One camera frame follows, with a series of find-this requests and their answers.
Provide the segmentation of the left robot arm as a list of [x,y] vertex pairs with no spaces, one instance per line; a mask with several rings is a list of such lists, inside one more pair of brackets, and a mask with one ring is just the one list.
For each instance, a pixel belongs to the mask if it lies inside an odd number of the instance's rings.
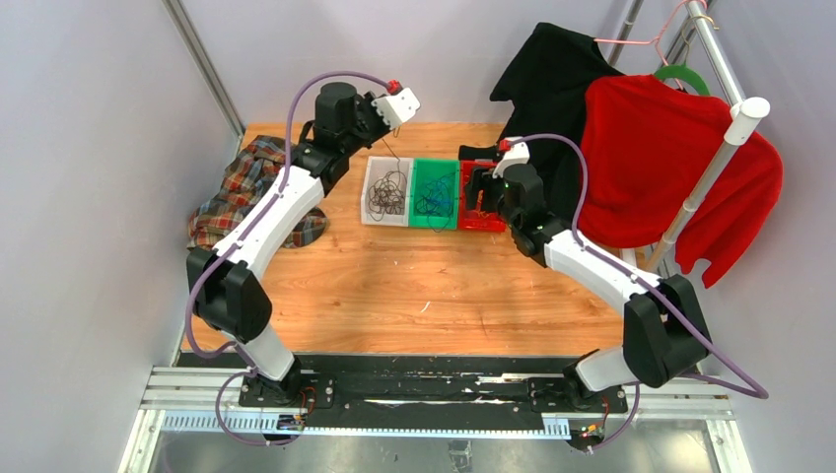
[[385,88],[377,96],[344,82],[323,85],[313,119],[264,196],[220,242],[194,248],[186,259],[186,317],[223,333],[279,407],[300,399],[301,365],[271,326],[272,303],[261,279],[294,227],[349,170],[351,158],[415,116],[420,102],[411,89],[396,81]]

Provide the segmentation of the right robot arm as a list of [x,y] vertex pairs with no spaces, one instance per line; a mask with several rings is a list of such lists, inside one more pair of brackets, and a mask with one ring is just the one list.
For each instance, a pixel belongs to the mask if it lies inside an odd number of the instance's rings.
[[710,334],[691,284],[641,271],[574,232],[568,220],[545,208],[533,166],[512,165],[496,175],[479,163],[465,177],[463,196],[466,209],[497,214],[521,254],[620,311],[621,346],[594,350],[564,370],[563,394],[572,408],[589,410],[614,385],[660,387],[708,356]]

